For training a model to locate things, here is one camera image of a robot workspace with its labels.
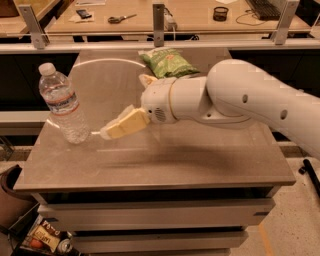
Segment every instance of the bottle label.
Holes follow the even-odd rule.
[[[47,105],[54,115],[64,116],[75,111],[79,106],[79,101],[77,100],[75,92],[73,92],[68,98],[59,101],[47,101]]]

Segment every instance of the bottle cap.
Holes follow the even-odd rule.
[[[54,65],[52,63],[48,62],[48,63],[44,63],[44,64],[40,65],[39,71],[40,71],[40,74],[43,76],[50,76],[54,72],[56,72],[56,68],[54,67]]]

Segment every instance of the paper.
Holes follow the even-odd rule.
[[[105,5],[106,0],[76,0],[76,6]]]
[[[236,2],[238,0],[216,0],[216,1],[219,3],[222,3],[222,4],[231,4],[231,3]]]

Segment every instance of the bottle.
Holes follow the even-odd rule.
[[[68,78],[56,71],[52,63],[39,66],[42,75],[39,82],[40,94],[62,131],[65,139],[79,144],[90,135],[84,113]]]

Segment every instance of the drawer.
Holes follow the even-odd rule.
[[[61,231],[143,230],[258,225],[271,198],[41,205],[39,213]]]
[[[148,235],[74,237],[73,245],[82,253],[173,252],[218,250],[239,247],[247,232],[154,233]]]

